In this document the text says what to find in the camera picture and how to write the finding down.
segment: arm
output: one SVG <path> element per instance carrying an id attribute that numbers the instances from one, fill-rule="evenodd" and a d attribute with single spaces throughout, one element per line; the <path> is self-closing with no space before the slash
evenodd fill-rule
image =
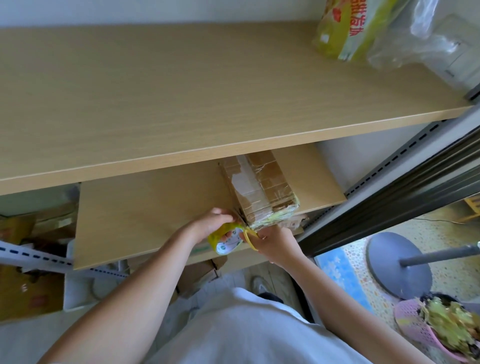
<path id="1" fill-rule="evenodd" d="M 325 327 L 373 364 L 433 364 L 387 324 L 363 308 L 301 251 L 291 231 L 272 226 L 250 239 L 305 292 Z"/>
<path id="2" fill-rule="evenodd" d="M 155 339 L 193 246 L 233 221 L 214 208 L 177 230 L 160 250 L 92 308 L 42 363 L 139 363 Z"/>

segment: yellow food package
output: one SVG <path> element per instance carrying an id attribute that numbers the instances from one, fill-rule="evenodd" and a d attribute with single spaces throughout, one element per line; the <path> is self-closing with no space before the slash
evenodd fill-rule
<path id="1" fill-rule="evenodd" d="M 250 242 L 248 234 L 257 236 L 257 233 L 250 229 L 248 226 L 244 225 L 242 222 L 228 222 L 220 226 L 220 228 L 212 232 L 207 240 L 212 246 L 212 249 L 216 251 L 219 255 L 226 255 L 231 253 L 237 246 L 242 243 L 242 238 L 240 233 L 244 233 L 245 240 L 250 245 L 253 250 L 256 250 L 255 247 Z"/>
<path id="2" fill-rule="evenodd" d="M 365 60 L 378 32 L 392 20 L 396 3 L 397 0 L 329 0 L 313 43 L 329 57 Z"/>

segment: blue floral mat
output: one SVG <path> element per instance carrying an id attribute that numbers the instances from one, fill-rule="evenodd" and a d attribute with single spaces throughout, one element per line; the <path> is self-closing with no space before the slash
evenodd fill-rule
<path id="1" fill-rule="evenodd" d="M 342 248 L 336 248 L 316 256 L 315 262 L 350 297 L 373 312 L 355 271 Z"/>

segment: person's left hand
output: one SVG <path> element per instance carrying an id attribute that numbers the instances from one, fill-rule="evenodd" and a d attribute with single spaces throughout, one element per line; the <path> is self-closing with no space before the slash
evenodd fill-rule
<path id="1" fill-rule="evenodd" d="M 210 211 L 190 221 L 183 229 L 191 235 L 194 244 L 198 244 L 208 235 L 227 222 L 235 220 L 235 214 L 230 210 L 214 207 Z"/>

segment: pink plastic basket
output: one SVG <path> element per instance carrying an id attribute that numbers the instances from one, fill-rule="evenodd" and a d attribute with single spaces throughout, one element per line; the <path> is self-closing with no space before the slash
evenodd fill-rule
<path id="1" fill-rule="evenodd" d="M 419 316 L 419 308 L 420 303 L 415 299 L 396 304 L 394 308 L 395 321 L 405 336 L 422 344 L 435 346 L 448 356 L 466 363 L 468 360 L 465 356 L 462 354 L 454 354 L 442 345 L 432 328 Z"/>

